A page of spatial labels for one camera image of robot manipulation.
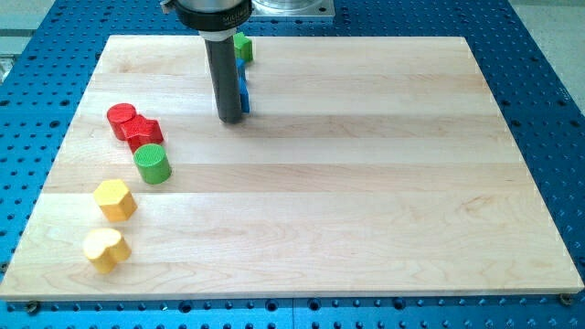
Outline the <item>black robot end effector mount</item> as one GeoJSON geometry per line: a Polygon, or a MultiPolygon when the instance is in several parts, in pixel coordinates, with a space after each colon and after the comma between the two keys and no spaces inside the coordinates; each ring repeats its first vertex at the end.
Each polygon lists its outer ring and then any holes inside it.
{"type": "Polygon", "coordinates": [[[163,0],[165,14],[176,12],[179,21],[206,41],[219,42],[236,34],[251,16],[251,0],[163,0]]]}

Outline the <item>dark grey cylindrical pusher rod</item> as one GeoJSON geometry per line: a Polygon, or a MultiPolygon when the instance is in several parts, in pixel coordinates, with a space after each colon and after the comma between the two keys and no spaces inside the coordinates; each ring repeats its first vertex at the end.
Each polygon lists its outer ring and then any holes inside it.
{"type": "Polygon", "coordinates": [[[205,45],[218,117],[224,123],[237,123],[242,118],[242,109],[233,37],[206,40],[205,45]]]}

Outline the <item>silver robot base flange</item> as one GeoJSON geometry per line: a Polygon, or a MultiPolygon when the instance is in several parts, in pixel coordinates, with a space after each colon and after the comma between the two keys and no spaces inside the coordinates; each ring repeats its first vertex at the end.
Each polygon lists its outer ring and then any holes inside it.
{"type": "Polygon", "coordinates": [[[334,17],[334,0],[252,0],[254,16],[334,17]]]}

